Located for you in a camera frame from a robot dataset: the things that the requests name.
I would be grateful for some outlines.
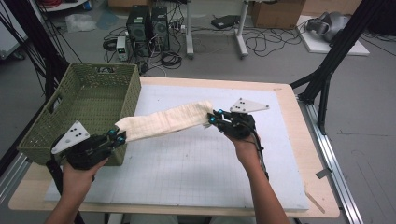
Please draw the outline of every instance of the cream cloth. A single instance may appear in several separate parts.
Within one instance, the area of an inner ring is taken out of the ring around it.
[[[120,133],[126,132],[126,141],[130,142],[207,124],[207,113],[213,113],[213,105],[209,101],[201,101],[148,116],[123,118],[116,125],[120,128]]]

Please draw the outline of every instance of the basket handle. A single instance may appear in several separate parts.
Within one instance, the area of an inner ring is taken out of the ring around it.
[[[63,97],[59,92],[56,92],[54,95],[52,95],[47,105],[47,110],[49,113],[53,114],[58,109],[59,105],[61,105],[62,101]]]

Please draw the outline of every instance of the white board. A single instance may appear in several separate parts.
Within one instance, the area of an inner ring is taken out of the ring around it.
[[[270,106],[251,113],[265,148],[270,183],[285,210],[308,209],[273,92],[144,85],[135,114],[148,115],[201,100],[228,111],[240,97]],[[46,200],[58,199],[52,183]],[[253,207],[248,178],[233,144],[213,126],[129,143],[124,164],[102,168],[85,202]]]
[[[297,25],[302,24],[305,21],[312,19],[310,16],[300,16],[300,19],[297,21]],[[306,31],[304,33],[304,28],[299,29],[301,32],[301,36],[303,42],[306,46],[306,49],[310,53],[328,53],[330,51],[329,43],[326,42],[322,36],[317,35],[315,31]],[[347,55],[356,55],[356,56],[368,56],[370,54],[369,50],[365,48],[361,42],[356,41],[355,45],[350,49]]]

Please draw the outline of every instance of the floor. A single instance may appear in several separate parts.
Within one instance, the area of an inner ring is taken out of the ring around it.
[[[109,16],[104,7],[95,7],[89,12],[77,7],[52,14],[52,17],[61,21],[65,15],[74,13],[89,14],[94,21]],[[210,26],[209,21],[208,18],[197,18],[192,22]],[[64,37],[84,63],[103,63],[103,37],[124,25],[125,19],[115,19],[102,29],[65,33]],[[308,53],[300,43],[286,45],[263,58],[249,50],[248,57],[241,60],[231,32],[196,32],[193,37],[193,60],[185,56],[183,45],[180,68],[165,69],[166,74],[153,68],[146,76],[291,83],[315,71],[326,56]],[[336,70],[330,88],[326,130],[363,222],[386,224],[396,219],[396,175],[392,175],[396,169],[396,43],[370,41],[393,55],[361,39],[370,55],[347,56]],[[77,63],[77,57],[64,41],[62,43],[67,61]],[[268,48],[276,46],[268,43]],[[3,156],[44,98],[29,60],[7,59],[0,61],[0,68],[0,156]],[[298,88],[295,93],[303,90],[304,87]],[[47,212],[10,211],[7,202],[12,191],[0,205],[0,223],[39,223],[45,219]],[[92,213],[83,216],[87,223],[99,223],[103,218]],[[190,223],[203,220],[201,217],[183,218]],[[344,216],[337,219],[302,218],[301,221],[347,223]]]

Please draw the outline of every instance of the table leg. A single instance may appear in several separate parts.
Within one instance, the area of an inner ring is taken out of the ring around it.
[[[191,33],[191,12],[190,12],[191,0],[187,1],[187,26],[186,26],[186,46],[187,46],[187,57],[193,59],[194,48],[192,45],[192,33]]]
[[[241,59],[248,56],[248,49],[245,45],[244,37],[242,37],[242,32],[244,30],[245,19],[248,13],[248,0],[244,0],[244,5],[242,5],[241,21],[239,22],[239,29],[235,29],[235,36],[238,42],[239,48],[241,49]]]

